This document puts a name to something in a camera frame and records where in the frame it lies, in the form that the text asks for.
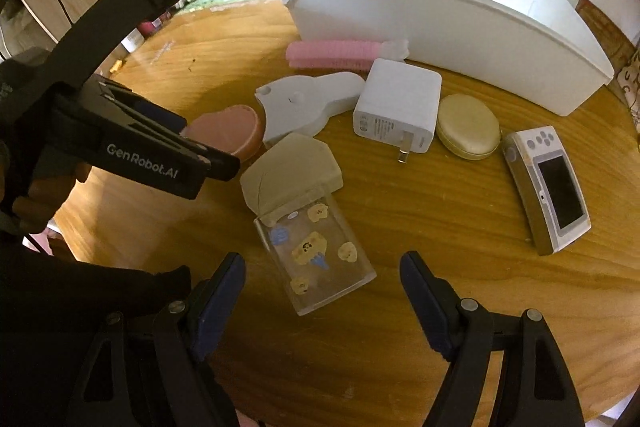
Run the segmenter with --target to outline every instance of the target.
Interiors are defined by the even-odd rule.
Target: white toy
[[[285,76],[255,90],[266,115],[264,142],[275,145],[290,132],[315,136],[329,118],[356,107],[364,80],[340,71],[323,76]]]

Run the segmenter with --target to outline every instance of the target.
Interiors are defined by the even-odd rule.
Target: white storage box
[[[567,0],[282,0],[303,40],[408,39],[409,58],[566,116],[613,77]]]

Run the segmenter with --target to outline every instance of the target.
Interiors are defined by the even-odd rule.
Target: pink hair roller
[[[298,41],[287,47],[291,68],[369,71],[376,58],[401,62],[409,56],[407,40],[370,41]]]

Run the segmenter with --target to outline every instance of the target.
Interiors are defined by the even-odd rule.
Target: wooden table
[[[117,81],[188,120],[245,103],[293,74],[298,34],[279,1],[176,17],[133,53]],[[542,311],[564,354],[586,418],[640,383],[640,154],[625,107],[606,88],[568,117],[449,71],[442,94],[485,102],[503,132],[552,124],[572,159],[593,228],[540,257],[500,153],[470,162],[435,139],[406,165],[391,146],[353,134],[351,115],[318,138],[342,168],[336,192],[378,277],[305,317],[287,300],[262,249],[238,178],[208,180],[195,201],[94,169],[57,216],[82,261],[152,272],[191,267],[206,278],[227,251],[247,281],[212,364],[239,410],[281,427],[422,424],[447,364],[430,350],[398,277],[418,250],[461,296],[494,312]],[[490,373],[476,423],[486,425],[499,374]]]

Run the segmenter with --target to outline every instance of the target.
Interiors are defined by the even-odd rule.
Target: blue sticky note
[[[329,265],[324,260],[324,255],[318,253],[314,258],[311,259],[311,264],[315,264],[316,266],[321,267],[323,270],[329,270]]]
[[[271,244],[274,247],[278,245],[283,245],[289,240],[289,232],[284,227],[277,227],[276,229],[271,229],[269,232],[269,238],[271,239]]]

